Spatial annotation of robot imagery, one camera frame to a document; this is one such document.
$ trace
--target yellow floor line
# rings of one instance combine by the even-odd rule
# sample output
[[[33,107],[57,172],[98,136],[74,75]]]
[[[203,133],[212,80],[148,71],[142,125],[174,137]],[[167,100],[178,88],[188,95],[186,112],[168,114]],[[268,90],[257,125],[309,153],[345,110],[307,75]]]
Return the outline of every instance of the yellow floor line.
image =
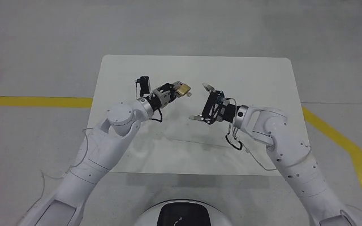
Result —
[[[0,107],[74,107],[90,108],[93,98],[74,97],[0,97]]]
[[[0,97],[0,107],[70,107],[90,108],[93,98],[72,97]],[[362,149],[318,116],[303,107],[305,121],[344,148],[350,155],[358,180],[362,186]]]
[[[328,125],[318,116],[311,113],[305,107],[303,107],[303,114],[305,121],[311,123],[324,135],[329,137],[331,140],[333,140],[336,144],[341,146],[349,153],[352,159],[352,163],[355,167],[359,183],[362,186],[362,149],[358,147],[355,143],[353,143],[350,139],[345,137],[343,134],[336,131],[333,127]]]

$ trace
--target gold object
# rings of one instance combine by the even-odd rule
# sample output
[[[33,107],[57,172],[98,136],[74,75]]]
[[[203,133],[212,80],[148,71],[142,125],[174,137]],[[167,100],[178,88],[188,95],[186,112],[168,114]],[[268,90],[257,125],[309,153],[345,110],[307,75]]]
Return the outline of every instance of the gold object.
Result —
[[[190,90],[191,90],[191,87],[184,83],[180,86],[180,88],[178,88],[176,90],[176,92],[178,94],[180,94],[180,96],[182,97],[182,96],[186,95]]]

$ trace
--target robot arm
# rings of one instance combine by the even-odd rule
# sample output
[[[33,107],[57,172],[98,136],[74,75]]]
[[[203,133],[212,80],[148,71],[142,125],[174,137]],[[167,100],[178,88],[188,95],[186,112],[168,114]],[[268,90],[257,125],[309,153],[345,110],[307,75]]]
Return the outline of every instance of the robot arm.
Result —
[[[67,172],[60,186],[52,195],[36,203],[19,225],[79,225],[89,195],[102,177],[119,162],[140,129],[141,122],[152,119],[155,111],[161,114],[161,108],[184,96],[190,89],[182,82],[166,83],[153,93],[142,89],[142,96],[145,93],[149,95],[140,97],[130,105],[120,103],[113,106],[108,110],[107,118],[86,136],[75,165]],[[162,121],[162,114],[157,121]],[[110,127],[117,135],[109,133]]]
[[[243,144],[236,137],[238,129],[254,140],[266,145],[266,151],[277,170],[306,209],[310,225],[356,225],[355,218],[330,189],[325,181],[309,146],[291,131],[287,116],[275,108],[253,108],[245,105],[236,106],[225,98],[222,91],[203,84],[210,93],[202,114],[190,119],[213,124],[216,121],[227,121],[232,124],[230,140],[239,143],[234,145],[226,135],[227,142],[241,150]],[[259,112],[252,131],[248,124],[254,113]]]

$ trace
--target white tabletop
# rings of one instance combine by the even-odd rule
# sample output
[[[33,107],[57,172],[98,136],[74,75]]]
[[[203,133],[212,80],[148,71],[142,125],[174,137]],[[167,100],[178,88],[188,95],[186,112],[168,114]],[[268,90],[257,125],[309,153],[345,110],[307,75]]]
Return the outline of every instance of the white tabletop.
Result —
[[[292,65],[286,58],[107,55],[102,60],[88,127],[102,120],[110,106],[134,101],[135,79],[140,76],[150,77],[152,89],[182,81],[191,87],[192,95],[164,108],[163,123],[143,123],[113,172],[279,175],[263,170],[245,151],[227,144],[227,122],[206,125],[188,119],[199,114],[207,100],[203,82],[223,90],[238,105],[283,110],[296,134],[309,143]],[[266,168],[274,168],[264,145],[242,132],[238,137]]]

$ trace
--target gray floor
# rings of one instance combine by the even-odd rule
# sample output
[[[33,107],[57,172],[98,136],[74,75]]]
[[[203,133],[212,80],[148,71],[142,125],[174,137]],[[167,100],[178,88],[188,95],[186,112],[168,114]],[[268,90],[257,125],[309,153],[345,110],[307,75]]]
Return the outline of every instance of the gray floor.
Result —
[[[286,57],[303,106],[359,146],[360,1],[1,1],[0,95],[92,97],[106,54]],[[89,109],[0,108],[0,225],[14,225],[61,175]],[[310,125],[314,155],[343,202],[362,208],[348,153]],[[59,181],[46,181],[46,193]],[[132,225],[166,199],[199,199],[235,225],[306,225],[281,177],[110,173],[82,225]]]

